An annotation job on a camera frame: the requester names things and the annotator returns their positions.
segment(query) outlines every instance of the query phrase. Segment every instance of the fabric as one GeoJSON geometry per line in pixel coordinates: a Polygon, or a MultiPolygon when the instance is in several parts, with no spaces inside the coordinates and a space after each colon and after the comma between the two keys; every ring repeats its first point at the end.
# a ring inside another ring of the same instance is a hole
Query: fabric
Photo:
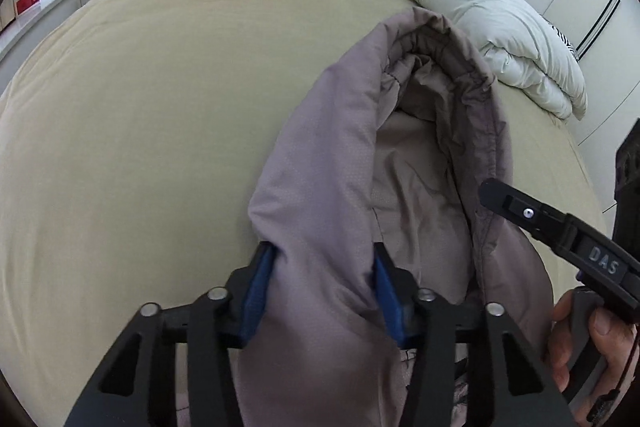
{"type": "MultiPolygon", "coordinates": [[[[578,145],[564,121],[532,103],[521,89],[499,82],[496,89],[507,113],[513,153],[513,186],[534,198],[580,217],[607,233],[578,145]]],[[[577,269],[532,240],[559,299],[577,286],[577,269]]]]}
{"type": "Polygon", "coordinates": [[[559,118],[584,116],[587,93],[578,63],[525,0],[416,1],[465,32],[501,82],[522,88],[559,118]]]}
{"type": "Polygon", "coordinates": [[[248,427],[398,425],[409,380],[371,287],[380,239],[452,303],[477,282],[542,355],[553,307],[543,263],[479,203],[485,179],[511,183],[494,82],[462,32],[416,7],[378,25],[293,112],[249,204],[280,252],[238,360],[248,427]]]}
{"type": "MultiPolygon", "coordinates": [[[[62,427],[142,303],[192,302],[249,261],[247,205],[287,117],[411,6],[92,0],[33,52],[0,99],[0,369],[38,427],[62,427]]],[[[497,89],[516,187],[598,226],[564,124],[497,89]]],[[[557,298],[574,274],[536,247],[557,298]]]]}
{"type": "Polygon", "coordinates": [[[577,59],[577,55],[575,54],[574,45],[571,44],[569,39],[564,36],[564,33],[562,33],[558,28],[553,26],[552,23],[549,23],[549,26],[551,26],[553,28],[553,30],[556,32],[556,34],[558,34],[558,37],[560,37],[560,40],[562,41],[562,44],[564,44],[567,47],[567,49],[569,50],[569,52],[574,56],[574,58],[577,59]]]}

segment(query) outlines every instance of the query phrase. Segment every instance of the screw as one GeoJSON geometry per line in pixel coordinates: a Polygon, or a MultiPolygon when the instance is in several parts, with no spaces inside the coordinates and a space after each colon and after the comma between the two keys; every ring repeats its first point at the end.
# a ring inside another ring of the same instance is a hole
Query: screw
{"type": "Polygon", "coordinates": [[[502,317],[504,315],[504,306],[497,302],[490,302],[487,304],[486,310],[494,317],[502,317]]]}
{"type": "Polygon", "coordinates": [[[423,302],[433,302],[436,299],[436,294],[433,290],[427,288],[420,288],[418,290],[418,300],[423,302]]]}
{"type": "Polygon", "coordinates": [[[209,293],[207,293],[207,296],[212,301],[222,301],[222,299],[226,299],[227,295],[229,295],[229,292],[226,290],[226,288],[223,288],[222,286],[213,288],[209,290],[209,293]]]}
{"type": "Polygon", "coordinates": [[[160,311],[160,306],[155,302],[148,302],[140,308],[140,315],[143,317],[153,317],[160,311]]]}

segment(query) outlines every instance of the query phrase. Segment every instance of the beige bed sheet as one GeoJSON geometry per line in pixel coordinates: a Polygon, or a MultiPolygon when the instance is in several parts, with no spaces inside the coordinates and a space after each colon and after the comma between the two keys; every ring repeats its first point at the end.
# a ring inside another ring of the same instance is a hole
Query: beige bed sheet
{"type": "MultiPolygon", "coordinates": [[[[0,100],[0,368],[40,427],[140,304],[193,301],[250,258],[246,206],[284,120],[411,5],[92,0],[33,52],[0,100]]],[[[601,227],[564,125],[498,89],[516,185],[601,227]]]]}

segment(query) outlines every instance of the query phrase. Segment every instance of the folded comforter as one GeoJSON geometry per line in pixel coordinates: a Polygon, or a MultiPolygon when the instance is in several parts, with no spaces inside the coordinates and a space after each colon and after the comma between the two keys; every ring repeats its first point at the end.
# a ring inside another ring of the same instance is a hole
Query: folded comforter
{"type": "Polygon", "coordinates": [[[587,110],[584,77],[574,54],[525,0],[415,0],[466,33],[498,80],[518,87],[558,118],[587,110]]]}
{"type": "Polygon", "coordinates": [[[511,181],[494,81],[460,31],[416,7],[329,67],[284,125],[249,207],[280,249],[265,318],[237,364],[249,427],[398,424],[410,365],[371,287],[375,241],[450,302],[503,303],[542,352],[545,268],[478,201],[484,179],[511,181]]]}

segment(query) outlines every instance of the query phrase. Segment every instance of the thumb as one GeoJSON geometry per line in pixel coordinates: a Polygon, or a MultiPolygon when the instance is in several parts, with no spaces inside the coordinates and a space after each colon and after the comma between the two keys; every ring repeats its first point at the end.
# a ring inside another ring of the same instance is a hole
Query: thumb
{"type": "Polygon", "coordinates": [[[633,327],[609,310],[598,308],[591,315],[589,329],[593,343],[607,359],[607,372],[619,378],[634,343],[633,327]]]}

